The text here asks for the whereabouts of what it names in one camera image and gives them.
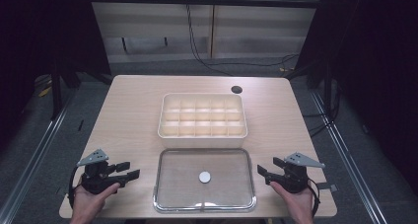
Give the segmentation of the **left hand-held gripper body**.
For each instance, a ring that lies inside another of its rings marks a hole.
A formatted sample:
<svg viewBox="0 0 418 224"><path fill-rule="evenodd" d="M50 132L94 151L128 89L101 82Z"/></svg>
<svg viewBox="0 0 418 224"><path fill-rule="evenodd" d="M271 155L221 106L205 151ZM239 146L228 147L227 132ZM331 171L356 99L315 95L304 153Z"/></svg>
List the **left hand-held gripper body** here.
<svg viewBox="0 0 418 224"><path fill-rule="evenodd" d="M116 183L116 178L109 175L116 171L115 165L108 163L108 155L97 149L78 163L78 167L84 167L81 186L92 194L99 194Z"/></svg>

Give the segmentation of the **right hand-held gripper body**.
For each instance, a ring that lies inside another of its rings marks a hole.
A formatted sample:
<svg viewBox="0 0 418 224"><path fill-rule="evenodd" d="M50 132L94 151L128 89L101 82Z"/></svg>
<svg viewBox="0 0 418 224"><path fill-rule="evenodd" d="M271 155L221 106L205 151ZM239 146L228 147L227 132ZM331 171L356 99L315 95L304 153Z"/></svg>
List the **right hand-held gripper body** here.
<svg viewBox="0 0 418 224"><path fill-rule="evenodd" d="M284 159L286 162L284 170L284 184L282 187L290 193L298 193L308 187L309 176L307 167L321 168L324 163L316 161L302 153L295 152Z"/></svg>

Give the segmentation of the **person's right hand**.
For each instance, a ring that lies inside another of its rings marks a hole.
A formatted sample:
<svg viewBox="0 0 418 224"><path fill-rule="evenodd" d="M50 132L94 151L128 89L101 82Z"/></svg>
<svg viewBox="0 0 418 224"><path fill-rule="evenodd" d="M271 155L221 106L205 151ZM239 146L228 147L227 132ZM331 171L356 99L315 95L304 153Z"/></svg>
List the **person's right hand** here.
<svg viewBox="0 0 418 224"><path fill-rule="evenodd" d="M296 224L314 224L313 194L308 188L298 193L290 193L278 183L271 182L270 186L282 197L290 217Z"/></svg>

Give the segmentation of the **person's left hand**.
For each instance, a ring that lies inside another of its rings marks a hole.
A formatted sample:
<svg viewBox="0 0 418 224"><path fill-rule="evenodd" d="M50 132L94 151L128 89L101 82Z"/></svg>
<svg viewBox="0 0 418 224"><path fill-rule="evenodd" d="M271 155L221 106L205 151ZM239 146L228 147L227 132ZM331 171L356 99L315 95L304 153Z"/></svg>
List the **person's left hand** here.
<svg viewBox="0 0 418 224"><path fill-rule="evenodd" d="M99 194L91 194L83 187L77 187L70 224L91 224L104 208L106 199L116 193L119 187L119 183L113 184Z"/></svg>

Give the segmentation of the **clear plastic lid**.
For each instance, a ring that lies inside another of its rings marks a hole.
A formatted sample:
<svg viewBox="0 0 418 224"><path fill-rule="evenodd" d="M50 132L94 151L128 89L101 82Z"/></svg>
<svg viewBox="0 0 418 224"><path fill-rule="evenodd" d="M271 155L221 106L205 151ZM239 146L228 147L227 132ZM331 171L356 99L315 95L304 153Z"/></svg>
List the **clear plastic lid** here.
<svg viewBox="0 0 418 224"><path fill-rule="evenodd" d="M244 149L167 149L153 195L161 213L247 212L256 205Z"/></svg>

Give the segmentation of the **cream divided storage box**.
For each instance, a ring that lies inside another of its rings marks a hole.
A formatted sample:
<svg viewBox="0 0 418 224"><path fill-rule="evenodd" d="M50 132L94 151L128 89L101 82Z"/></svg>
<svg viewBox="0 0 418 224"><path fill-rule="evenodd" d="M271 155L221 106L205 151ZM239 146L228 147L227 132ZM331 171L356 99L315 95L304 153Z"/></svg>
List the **cream divided storage box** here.
<svg viewBox="0 0 418 224"><path fill-rule="evenodd" d="M236 94L166 94L158 135L166 148L240 148L247 137L242 97Z"/></svg>

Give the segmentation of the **black metal stand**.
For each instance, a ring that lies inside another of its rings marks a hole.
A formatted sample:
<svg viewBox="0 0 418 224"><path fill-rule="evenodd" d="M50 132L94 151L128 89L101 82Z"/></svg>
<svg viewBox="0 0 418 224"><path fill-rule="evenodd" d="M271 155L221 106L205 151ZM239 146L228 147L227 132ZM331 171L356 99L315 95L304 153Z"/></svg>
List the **black metal stand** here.
<svg viewBox="0 0 418 224"><path fill-rule="evenodd" d="M78 88L81 84L73 62L66 58L55 58L51 64L52 120L55 120L63 109L61 81L70 89Z"/></svg>
<svg viewBox="0 0 418 224"><path fill-rule="evenodd" d="M335 117L338 112L338 98L332 99L332 72L331 65L325 60L316 59L302 65L297 64L295 69L284 76L285 79L293 80L297 77L306 76L309 89L318 89L322 86L322 102L324 114Z"/></svg>

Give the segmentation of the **black curtain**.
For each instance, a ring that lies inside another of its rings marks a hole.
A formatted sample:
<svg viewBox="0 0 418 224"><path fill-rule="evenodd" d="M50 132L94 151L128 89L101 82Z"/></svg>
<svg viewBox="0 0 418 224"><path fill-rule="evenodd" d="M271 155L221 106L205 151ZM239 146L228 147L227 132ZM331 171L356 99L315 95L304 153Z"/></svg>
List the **black curtain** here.
<svg viewBox="0 0 418 224"><path fill-rule="evenodd" d="M0 151L9 146L35 79L110 73L93 4L88 0L0 0Z"/></svg>
<svg viewBox="0 0 418 224"><path fill-rule="evenodd" d="M418 189L418 0L320 0L297 67L337 80Z"/></svg>

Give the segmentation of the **black horizontal bar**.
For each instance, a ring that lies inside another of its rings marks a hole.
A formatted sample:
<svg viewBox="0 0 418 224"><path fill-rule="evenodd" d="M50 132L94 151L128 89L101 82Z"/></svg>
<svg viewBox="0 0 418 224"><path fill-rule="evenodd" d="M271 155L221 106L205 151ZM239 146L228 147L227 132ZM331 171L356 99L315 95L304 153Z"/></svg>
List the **black horizontal bar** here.
<svg viewBox="0 0 418 224"><path fill-rule="evenodd" d="M211 6L246 6L246 7L277 7L316 9L321 6L319 1L309 0L90 0L103 3L138 3L138 4L179 4L179 5L211 5Z"/></svg>

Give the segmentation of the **metal floor rail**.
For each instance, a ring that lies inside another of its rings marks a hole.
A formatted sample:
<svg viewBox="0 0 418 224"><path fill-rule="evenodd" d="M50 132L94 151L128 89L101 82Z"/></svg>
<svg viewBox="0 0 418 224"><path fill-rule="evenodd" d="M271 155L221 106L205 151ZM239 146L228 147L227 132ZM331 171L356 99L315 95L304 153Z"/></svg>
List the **metal floor rail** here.
<svg viewBox="0 0 418 224"><path fill-rule="evenodd" d="M357 193L359 194L372 222L374 224L388 224L381 206L379 205L376 197L372 193L370 187L361 174L337 125L328 115L325 114L325 105L320 94L316 91L313 91L312 98L316 109L320 113L320 116L324 122L327 133L331 137L331 140L333 141L333 144L348 172L350 180L352 181Z"/></svg>
<svg viewBox="0 0 418 224"><path fill-rule="evenodd" d="M72 101L73 99L69 98L62 106L62 109L58 112L57 116L49 122L45 133L37 144L34 154L31 156L23 173L19 176L18 182L15 184L15 187L8 195L3 207L0 209L0 224L12 224Z"/></svg>

